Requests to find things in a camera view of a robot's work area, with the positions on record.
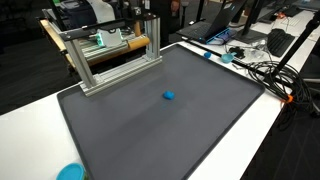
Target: wire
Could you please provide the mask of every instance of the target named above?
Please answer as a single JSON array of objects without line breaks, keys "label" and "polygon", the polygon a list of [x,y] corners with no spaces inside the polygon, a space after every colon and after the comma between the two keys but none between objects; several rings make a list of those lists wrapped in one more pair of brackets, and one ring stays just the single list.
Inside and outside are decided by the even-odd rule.
[{"label": "wire", "polygon": [[229,52],[228,48],[227,48],[227,44],[224,44],[224,50],[226,51],[226,53]]},{"label": "wire", "polygon": [[245,48],[245,49],[254,48],[254,46],[237,46],[237,45],[232,45],[232,44],[225,44],[225,46],[240,47],[240,48]]},{"label": "wire", "polygon": [[237,25],[232,25],[232,24],[229,24],[228,27],[230,28],[240,28],[240,27],[243,27],[245,26],[246,24],[237,24]]},{"label": "wire", "polygon": [[273,29],[274,25],[276,24],[276,21],[277,21],[277,20],[274,20],[274,21],[273,21],[272,26],[271,26],[271,30]]},{"label": "wire", "polygon": [[289,24],[290,24],[290,19],[289,19],[289,17],[287,17],[287,20],[288,20],[288,23],[287,23],[287,27],[286,27],[286,33],[287,33],[287,31],[288,31],[288,26],[289,26]]},{"label": "wire", "polygon": [[[270,92],[285,103],[282,113],[285,115],[278,122],[279,130],[287,129],[298,110],[302,109],[313,113],[316,111],[312,94],[308,85],[300,77],[299,72],[290,65],[285,65],[277,70],[279,62],[263,61],[247,64],[253,71],[248,71],[249,76],[256,82],[265,86]],[[258,75],[257,71],[264,71],[265,75]]]}]

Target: gray tray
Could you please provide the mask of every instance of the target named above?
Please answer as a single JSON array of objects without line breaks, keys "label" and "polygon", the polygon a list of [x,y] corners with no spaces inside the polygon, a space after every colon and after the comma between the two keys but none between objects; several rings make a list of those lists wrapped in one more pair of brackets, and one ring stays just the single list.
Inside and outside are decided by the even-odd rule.
[{"label": "gray tray", "polygon": [[79,87],[58,94],[91,180],[189,177],[264,92],[182,46],[162,55],[162,64],[92,97]]}]

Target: black stand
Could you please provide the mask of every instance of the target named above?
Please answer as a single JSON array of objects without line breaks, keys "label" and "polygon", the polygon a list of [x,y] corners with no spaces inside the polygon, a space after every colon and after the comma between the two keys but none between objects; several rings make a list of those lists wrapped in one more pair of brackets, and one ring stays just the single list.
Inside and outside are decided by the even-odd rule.
[{"label": "black stand", "polygon": [[181,19],[181,24],[180,24],[180,28],[184,28],[184,23],[185,23],[185,19],[186,19],[186,9],[189,6],[189,2],[182,2],[182,19]]},{"label": "black stand", "polygon": [[251,24],[257,21],[257,17],[259,16],[263,3],[263,0],[254,1],[252,5],[253,9],[251,10],[251,13],[247,19],[246,25],[244,26],[243,30],[237,33],[235,37],[236,40],[246,44],[251,44],[267,37],[267,35],[264,33],[250,30]]},{"label": "black stand", "polygon": [[294,53],[300,48],[303,42],[309,37],[312,31],[314,31],[319,27],[319,24],[320,24],[320,10],[315,13],[315,15],[313,16],[313,19],[309,21],[309,23],[307,24],[306,29],[302,32],[302,34],[297,39],[297,41],[293,44],[293,46],[290,48],[287,54],[280,61],[279,65],[276,67],[275,71],[273,72],[273,75],[275,75],[277,71],[280,71],[288,63],[288,61],[292,58]]},{"label": "black stand", "polygon": [[199,22],[201,20],[201,14],[202,14],[203,5],[204,5],[204,0],[200,0],[199,7],[198,7],[198,12],[197,12],[196,22]]}]

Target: monitor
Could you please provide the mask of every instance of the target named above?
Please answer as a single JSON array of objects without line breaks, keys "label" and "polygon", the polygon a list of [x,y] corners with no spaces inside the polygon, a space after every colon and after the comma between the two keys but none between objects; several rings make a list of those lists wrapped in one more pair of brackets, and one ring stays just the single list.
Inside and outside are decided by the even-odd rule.
[{"label": "monitor", "polygon": [[237,33],[235,39],[250,44],[265,38],[267,36],[266,34],[251,30],[250,28],[251,25],[258,22],[260,18],[274,12],[274,9],[270,9],[268,6],[275,2],[275,0],[254,0],[246,24],[244,28]]}]

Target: white table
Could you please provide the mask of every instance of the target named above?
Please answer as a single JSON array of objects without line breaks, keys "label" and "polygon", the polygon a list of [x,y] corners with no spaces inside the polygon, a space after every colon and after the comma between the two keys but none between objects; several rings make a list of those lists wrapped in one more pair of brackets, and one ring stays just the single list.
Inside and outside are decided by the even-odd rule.
[{"label": "white table", "polygon": [[[303,18],[300,23],[294,28],[288,28],[288,32],[293,35],[299,35],[303,31],[312,13],[303,12],[298,17]],[[274,27],[285,28],[279,22]],[[268,33],[271,25],[257,24],[254,29]],[[201,55],[204,53],[185,42],[179,44]],[[314,41],[307,40],[289,64],[300,70],[314,45]],[[222,47],[207,47],[224,52]],[[236,70],[231,64],[222,64],[218,57],[210,59],[245,75],[244,70]],[[57,93],[0,116],[1,179],[54,180],[67,164],[81,163],[56,95]],[[229,130],[190,179],[239,179],[280,110],[280,101],[269,92],[264,93]]]}]

